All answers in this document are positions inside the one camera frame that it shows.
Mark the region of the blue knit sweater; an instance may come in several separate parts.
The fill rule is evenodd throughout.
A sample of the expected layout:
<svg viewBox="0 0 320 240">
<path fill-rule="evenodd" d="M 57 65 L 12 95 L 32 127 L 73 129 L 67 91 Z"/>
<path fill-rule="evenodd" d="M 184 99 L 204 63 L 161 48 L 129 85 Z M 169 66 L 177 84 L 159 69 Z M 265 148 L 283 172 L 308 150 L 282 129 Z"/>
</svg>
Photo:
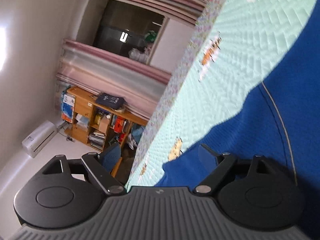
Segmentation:
<svg viewBox="0 0 320 240">
<path fill-rule="evenodd" d="M 306 205 L 298 222 L 319 239 L 319 5 L 292 48 L 246 97 L 240 112 L 216 126 L 180 157 L 163 165 L 159 187 L 195 188 L 214 169 L 202 148 L 241 159 L 263 155 L 297 183 Z"/>
</svg>

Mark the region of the wooden desk with drawers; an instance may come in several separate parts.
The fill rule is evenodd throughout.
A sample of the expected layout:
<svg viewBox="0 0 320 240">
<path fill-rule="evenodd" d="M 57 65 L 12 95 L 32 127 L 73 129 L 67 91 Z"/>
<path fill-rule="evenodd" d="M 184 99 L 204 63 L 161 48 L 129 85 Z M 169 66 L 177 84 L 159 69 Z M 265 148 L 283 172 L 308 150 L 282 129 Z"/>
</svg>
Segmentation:
<svg viewBox="0 0 320 240">
<path fill-rule="evenodd" d="M 122 159 L 123 159 L 122 157 L 120 157 L 120 158 L 118 159 L 117 163 L 115 164 L 115 166 L 113 167 L 113 169 L 112 169 L 112 171 L 111 171 L 111 173 L 110 173 L 113 178 L 115 178 L 116 175 L 117 175 L 117 172 L 118 172 L 119 167 L 120 167 L 120 165 L 121 165 Z"/>
</svg>

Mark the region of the wooden bookshelf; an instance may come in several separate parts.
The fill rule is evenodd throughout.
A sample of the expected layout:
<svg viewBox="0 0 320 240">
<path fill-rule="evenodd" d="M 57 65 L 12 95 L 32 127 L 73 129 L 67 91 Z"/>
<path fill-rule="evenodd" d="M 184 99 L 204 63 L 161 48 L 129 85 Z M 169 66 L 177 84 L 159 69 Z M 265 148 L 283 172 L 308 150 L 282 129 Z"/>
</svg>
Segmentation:
<svg viewBox="0 0 320 240">
<path fill-rule="evenodd" d="M 95 95 L 79 87 L 71 87 L 67 95 L 73 97 L 73 119 L 65 134 L 103 151 L 114 142 L 124 147 L 133 125 L 145 126 L 147 121 L 127 110 L 115 111 L 96 103 Z"/>
</svg>

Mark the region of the pink curtain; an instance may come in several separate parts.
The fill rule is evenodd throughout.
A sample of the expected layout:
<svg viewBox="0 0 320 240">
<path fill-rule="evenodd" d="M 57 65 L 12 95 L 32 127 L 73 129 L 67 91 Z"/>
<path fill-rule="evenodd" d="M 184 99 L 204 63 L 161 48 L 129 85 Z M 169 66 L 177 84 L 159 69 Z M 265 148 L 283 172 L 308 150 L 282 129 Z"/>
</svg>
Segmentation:
<svg viewBox="0 0 320 240">
<path fill-rule="evenodd" d="M 171 74 L 124 56 L 65 39 L 57 78 L 88 92 L 122 97 L 129 112 L 150 119 Z"/>
</svg>

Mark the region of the bee pattern quilted bedspread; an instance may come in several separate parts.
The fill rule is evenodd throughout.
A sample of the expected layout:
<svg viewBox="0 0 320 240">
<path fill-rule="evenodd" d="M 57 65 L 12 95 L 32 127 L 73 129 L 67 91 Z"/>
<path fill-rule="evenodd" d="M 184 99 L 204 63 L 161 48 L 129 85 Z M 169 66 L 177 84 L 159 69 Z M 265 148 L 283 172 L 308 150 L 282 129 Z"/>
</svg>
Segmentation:
<svg viewBox="0 0 320 240">
<path fill-rule="evenodd" d="M 138 144 L 126 187 L 163 177 L 182 151 L 236 115 L 249 91 L 277 66 L 317 0 L 211 0 Z"/>
</svg>

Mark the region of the white wall air conditioner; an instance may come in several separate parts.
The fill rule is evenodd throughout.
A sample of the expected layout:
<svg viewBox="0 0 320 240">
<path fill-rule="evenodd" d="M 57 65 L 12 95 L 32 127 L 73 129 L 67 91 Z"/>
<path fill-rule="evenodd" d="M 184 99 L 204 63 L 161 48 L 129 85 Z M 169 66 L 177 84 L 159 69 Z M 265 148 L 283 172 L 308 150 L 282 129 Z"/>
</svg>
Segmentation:
<svg viewBox="0 0 320 240">
<path fill-rule="evenodd" d="M 46 120 L 22 141 L 22 147 L 30 157 L 35 158 L 56 133 L 56 126 Z"/>
</svg>

